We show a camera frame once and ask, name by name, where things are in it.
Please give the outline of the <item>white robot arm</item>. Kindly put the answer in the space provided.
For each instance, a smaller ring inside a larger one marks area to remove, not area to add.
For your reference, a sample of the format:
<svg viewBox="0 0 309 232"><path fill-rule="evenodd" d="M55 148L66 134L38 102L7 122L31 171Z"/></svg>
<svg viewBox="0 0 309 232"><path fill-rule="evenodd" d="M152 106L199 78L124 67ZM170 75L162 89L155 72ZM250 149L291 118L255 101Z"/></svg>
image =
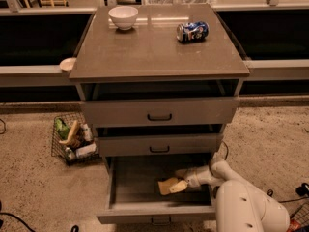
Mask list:
<svg viewBox="0 0 309 232"><path fill-rule="evenodd" d="M287 209L220 157L206 166L178 170L168 191L176 193L205 184L219 185L215 204L217 232L287 232Z"/></svg>

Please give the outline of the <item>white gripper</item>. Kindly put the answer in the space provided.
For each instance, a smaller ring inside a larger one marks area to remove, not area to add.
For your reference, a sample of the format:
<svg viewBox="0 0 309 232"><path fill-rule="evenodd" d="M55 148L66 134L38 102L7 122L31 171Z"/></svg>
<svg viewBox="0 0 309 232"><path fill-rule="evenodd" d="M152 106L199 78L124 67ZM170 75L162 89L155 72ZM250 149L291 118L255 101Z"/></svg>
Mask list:
<svg viewBox="0 0 309 232"><path fill-rule="evenodd" d="M184 178L184 180L181 180L171 186L169 188L171 193L178 193L182 192L187 189L187 186L190 188L198 188L200 187L203 183L199 179L199 173L200 170L195 167L195 168L189 168L188 170L186 169L179 169L175 171L175 175L178 178Z"/></svg>

